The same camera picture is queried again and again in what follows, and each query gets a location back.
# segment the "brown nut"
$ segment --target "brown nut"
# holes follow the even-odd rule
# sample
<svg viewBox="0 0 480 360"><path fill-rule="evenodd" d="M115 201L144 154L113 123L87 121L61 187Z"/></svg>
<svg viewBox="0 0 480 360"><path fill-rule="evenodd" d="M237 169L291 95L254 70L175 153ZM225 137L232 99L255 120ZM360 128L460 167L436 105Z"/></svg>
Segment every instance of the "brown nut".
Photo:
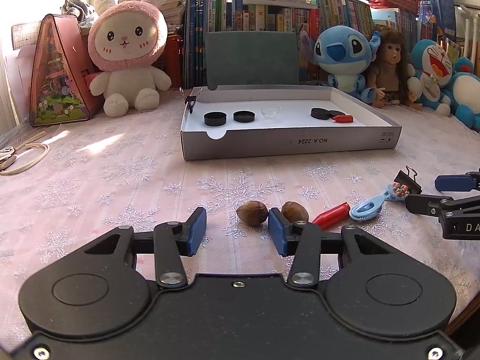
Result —
<svg viewBox="0 0 480 360"><path fill-rule="evenodd" d="M268 208L262 202L252 200L237 208L240 220L248 226L258 226L268 218Z"/></svg>
<svg viewBox="0 0 480 360"><path fill-rule="evenodd" d="M282 214L287 221L294 223L297 221L308 222L308 212L301 204L296 202L286 202L282 206Z"/></svg>

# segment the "white cable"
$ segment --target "white cable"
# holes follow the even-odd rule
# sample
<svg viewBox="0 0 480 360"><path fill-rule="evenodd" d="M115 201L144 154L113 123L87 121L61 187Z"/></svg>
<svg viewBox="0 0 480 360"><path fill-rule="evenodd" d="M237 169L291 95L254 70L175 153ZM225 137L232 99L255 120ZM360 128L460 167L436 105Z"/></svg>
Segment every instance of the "white cable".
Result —
<svg viewBox="0 0 480 360"><path fill-rule="evenodd" d="M11 155L8 155L5 159L4 159L4 162L8 162L9 164L6 165L6 168L8 168L9 166L11 166L15 160L17 159L18 155L16 154L16 152L20 151L21 149L35 149L35 148L43 148L44 151L42 154L40 154L37 158L33 159L32 161L22 165L22 166L19 166L18 168L15 168L15 169L11 169L11 170L0 170L0 175L2 176L9 176L9 175L16 175L18 173L22 173L28 169L30 169L31 167L35 166L37 163L39 163L42 159L45 158L45 156L49 153L50 151L50 145L47 144L47 143L33 143L33 141L39 139L39 138L42 138L45 136L45 132L41 132L37 135L35 135L34 137L30 138L30 139L27 139L25 142L22 142L18 147L16 148L13 148L13 147L9 147L9 148L6 148L6 149L10 149L13 153Z"/></svg>

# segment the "metal screw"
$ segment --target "metal screw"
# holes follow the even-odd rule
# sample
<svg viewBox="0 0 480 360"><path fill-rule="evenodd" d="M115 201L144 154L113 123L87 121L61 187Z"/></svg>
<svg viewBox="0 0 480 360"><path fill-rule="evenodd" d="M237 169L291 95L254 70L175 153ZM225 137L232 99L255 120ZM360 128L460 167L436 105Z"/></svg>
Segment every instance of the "metal screw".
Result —
<svg viewBox="0 0 480 360"><path fill-rule="evenodd" d="M179 274L178 272L167 272L166 274L163 274L160 276L160 281L163 284L168 284L170 286L174 284L179 284L183 280L183 275Z"/></svg>
<svg viewBox="0 0 480 360"><path fill-rule="evenodd" d="M38 360L48 360L50 358L50 352L41 346L33 350L33 355Z"/></svg>
<svg viewBox="0 0 480 360"><path fill-rule="evenodd" d="M299 272L292 275L292 282L295 284L312 284L314 282L314 276L307 272Z"/></svg>
<svg viewBox="0 0 480 360"><path fill-rule="evenodd" d="M433 348L428 352L428 360L440 360L443 356L442 348Z"/></svg>

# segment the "sunlight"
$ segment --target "sunlight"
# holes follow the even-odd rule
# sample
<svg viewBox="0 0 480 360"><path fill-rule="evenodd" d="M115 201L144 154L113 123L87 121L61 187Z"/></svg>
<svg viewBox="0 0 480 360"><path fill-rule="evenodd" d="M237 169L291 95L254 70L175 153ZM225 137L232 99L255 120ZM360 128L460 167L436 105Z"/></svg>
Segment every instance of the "sunlight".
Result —
<svg viewBox="0 0 480 360"><path fill-rule="evenodd" d="M114 135L113 137L103 139L99 142L92 143L84 148L80 149L80 152L88 151L90 154L95 155L102 152L106 147L114 144L117 140L123 137L123 134Z"/></svg>
<svg viewBox="0 0 480 360"><path fill-rule="evenodd" d="M49 139L45 139L42 143L53 143L56 142L59 139L65 138L68 134L70 134L70 131L64 130L62 132L59 132L57 135L54 135L53 137Z"/></svg>

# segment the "blue plastic clip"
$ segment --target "blue plastic clip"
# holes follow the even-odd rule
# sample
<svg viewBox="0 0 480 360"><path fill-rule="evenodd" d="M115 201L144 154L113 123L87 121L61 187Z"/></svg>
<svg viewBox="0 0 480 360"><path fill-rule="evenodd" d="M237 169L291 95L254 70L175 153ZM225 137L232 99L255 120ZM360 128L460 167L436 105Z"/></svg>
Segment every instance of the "blue plastic clip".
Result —
<svg viewBox="0 0 480 360"><path fill-rule="evenodd" d="M381 195L374 196L350 209L350 218L359 222L375 218L382 210L385 200L399 202L405 200L405 198L397 196L393 191L393 186L387 185L386 191Z"/></svg>

